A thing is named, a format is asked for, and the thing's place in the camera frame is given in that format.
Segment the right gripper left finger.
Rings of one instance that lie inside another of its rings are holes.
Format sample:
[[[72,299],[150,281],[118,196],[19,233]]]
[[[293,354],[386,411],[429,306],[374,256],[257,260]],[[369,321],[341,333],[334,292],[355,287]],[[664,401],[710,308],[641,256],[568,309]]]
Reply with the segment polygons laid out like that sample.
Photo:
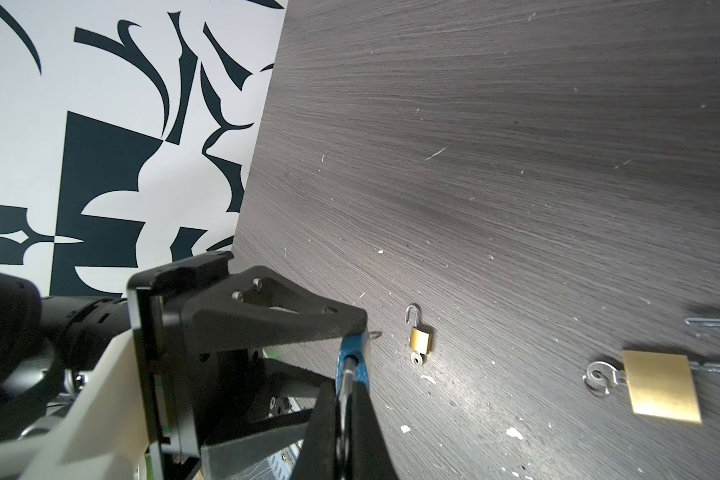
[[[336,476],[337,397],[333,383],[324,383],[308,422],[291,480],[334,479]]]

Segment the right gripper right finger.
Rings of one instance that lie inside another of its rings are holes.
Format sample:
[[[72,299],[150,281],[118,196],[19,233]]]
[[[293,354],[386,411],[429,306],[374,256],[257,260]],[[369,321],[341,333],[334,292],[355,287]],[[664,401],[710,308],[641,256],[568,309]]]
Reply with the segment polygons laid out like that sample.
[[[370,393],[355,383],[349,400],[347,472],[353,480],[398,479],[388,452]]]

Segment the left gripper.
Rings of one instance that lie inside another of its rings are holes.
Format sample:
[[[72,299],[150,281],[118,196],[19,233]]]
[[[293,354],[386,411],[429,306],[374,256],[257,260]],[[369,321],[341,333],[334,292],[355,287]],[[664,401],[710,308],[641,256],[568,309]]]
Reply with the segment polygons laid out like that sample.
[[[367,329],[365,310],[267,267],[229,275],[232,258],[230,251],[204,253],[128,281],[148,465],[156,479],[244,478],[259,461],[304,438],[311,409],[254,422],[224,417],[230,389],[249,363],[242,349]]]

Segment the blue padlock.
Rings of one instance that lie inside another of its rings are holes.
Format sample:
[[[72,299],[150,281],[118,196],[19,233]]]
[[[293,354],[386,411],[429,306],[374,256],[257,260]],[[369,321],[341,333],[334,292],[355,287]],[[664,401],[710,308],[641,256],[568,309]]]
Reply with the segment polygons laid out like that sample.
[[[355,383],[370,386],[367,357],[371,352],[371,341],[382,336],[381,331],[364,331],[357,335],[345,336],[340,344],[337,373],[336,398],[338,408],[338,435],[336,455],[338,465],[345,468],[349,463],[350,420],[349,403]]]

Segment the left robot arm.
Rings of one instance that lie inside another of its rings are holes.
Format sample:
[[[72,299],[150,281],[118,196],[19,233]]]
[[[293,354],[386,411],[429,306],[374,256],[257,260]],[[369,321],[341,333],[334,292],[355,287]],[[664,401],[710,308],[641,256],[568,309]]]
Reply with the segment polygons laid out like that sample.
[[[394,476],[367,315],[212,252],[124,298],[0,273],[0,479],[226,479],[299,444],[295,479]]]

